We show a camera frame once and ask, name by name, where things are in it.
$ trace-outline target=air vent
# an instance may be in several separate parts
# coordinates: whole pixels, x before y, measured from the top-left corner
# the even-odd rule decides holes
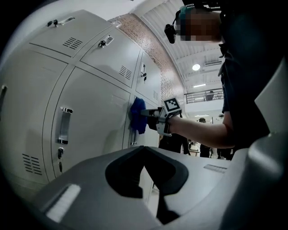
[[[72,49],[76,49],[79,45],[81,45],[81,41],[75,39],[75,38],[69,38],[67,41],[64,42],[63,45],[72,48]]]
[[[24,167],[27,172],[42,175],[39,159],[36,157],[22,154]]]
[[[130,70],[128,70],[126,67],[122,66],[119,74],[122,75],[123,77],[125,77],[126,79],[130,80],[131,76],[132,76],[132,72]]]
[[[153,92],[153,98],[155,98],[157,101],[159,99],[159,95],[158,95],[158,93],[155,90]]]
[[[222,65],[222,61],[206,62],[204,66]]]

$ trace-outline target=fluorescent light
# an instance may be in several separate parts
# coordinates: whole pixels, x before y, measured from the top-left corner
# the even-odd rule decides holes
[[[197,71],[200,69],[200,65],[199,64],[195,64],[192,66],[192,70]]]
[[[200,86],[205,86],[205,85],[206,85],[206,84],[199,84],[199,85],[193,86],[193,88],[200,87]]]

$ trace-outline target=railing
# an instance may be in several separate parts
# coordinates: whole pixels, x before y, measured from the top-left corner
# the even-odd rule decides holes
[[[194,102],[207,102],[212,100],[223,99],[223,89],[215,88],[205,91],[200,91],[196,93],[186,93],[186,103],[194,103]]]

